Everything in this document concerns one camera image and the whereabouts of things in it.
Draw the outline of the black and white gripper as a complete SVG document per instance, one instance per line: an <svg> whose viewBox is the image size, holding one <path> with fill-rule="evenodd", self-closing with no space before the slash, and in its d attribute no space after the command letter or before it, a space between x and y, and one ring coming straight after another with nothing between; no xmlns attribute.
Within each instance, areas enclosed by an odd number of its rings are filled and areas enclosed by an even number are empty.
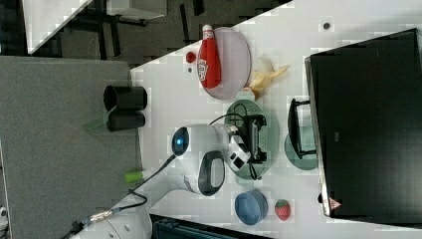
<svg viewBox="0 0 422 239"><path fill-rule="evenodd" d="M267 161L266 126L267 121L263 115L234 114L228 119L228 124L236 128L231 137L231 152L229 165L234 171L247 168L255 170L256 165Z"/></svg>

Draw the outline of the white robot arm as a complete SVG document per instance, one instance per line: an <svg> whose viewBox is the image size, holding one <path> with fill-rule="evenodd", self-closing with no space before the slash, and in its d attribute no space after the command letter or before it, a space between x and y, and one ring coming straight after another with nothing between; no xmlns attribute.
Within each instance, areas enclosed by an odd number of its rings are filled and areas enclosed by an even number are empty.
<svg viewBox="0 0 422 239"><path fill-rule="evenodd" d="M226 168L258 179L256 166L267 159L259 148L265 117L231 113L224 118L223 124L214 120L179 128L164 164L111 209L76 221L69 239L150 239L150 208L169 192L212 196L222 187Z"/></svg>

